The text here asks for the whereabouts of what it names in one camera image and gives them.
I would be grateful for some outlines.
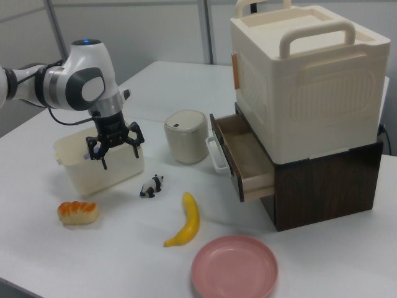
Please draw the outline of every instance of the wall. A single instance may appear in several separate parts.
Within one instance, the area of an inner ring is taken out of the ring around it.
[[[154,61],[209,63],[203,1],[51,0],[65,43],[103,41],[118,84]]]
[[[61,58],[43,0],[0,0],[0,65],[18,69],[31,62]],[[0,137],[41,112],[22,101],[0,109]]]
[[[215,64],[231,64],[230,18],[234,17],[235,3],[236,1],[230,0],[210,1],[210,31],[212,33]],[[386,75],[390,77],[390,83],[381,121],[385,124],[390,136],[393,155],[397,155],[397,1],[292,0],[292,4],[296,6],[323,6],[391,40],[391,52],[386,72]],[[258,4],[259,12],[281,8],[282,0],[271,0],[268,3]],[[384,135],[381,138],[385,142],[383,152],[388,154],[386,138]]]

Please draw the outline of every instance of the toy bread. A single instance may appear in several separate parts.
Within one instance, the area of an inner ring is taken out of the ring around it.
[[[85,225],[95,222],[99,209],[95,203],[64,202],[58,207],[58,216],[65,225]]]

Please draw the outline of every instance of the wooden cabinet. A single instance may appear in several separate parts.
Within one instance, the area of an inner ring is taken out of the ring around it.
[[[212,129],[226,156],[240,201],[260,199],[278,231],[372,209],[383,142],[278,165],[236,115]]]

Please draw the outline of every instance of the pink plastic plate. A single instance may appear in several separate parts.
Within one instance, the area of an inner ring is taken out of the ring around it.
[[[192,263],[193,284],[204,298],[263,298],[272,292],[278,274],[270,248],[242,235],[206,244]]]

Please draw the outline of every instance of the yellow banana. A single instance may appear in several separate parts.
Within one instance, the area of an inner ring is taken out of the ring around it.
[[[189,192],[185,192],[182,200],[184,202],[187,214],[186,223],[173,238],[164,242],[165,247],[183,245],[191,241],[191,239],[196,236],[197,231],[199,230],[200,213],[194,197]]]

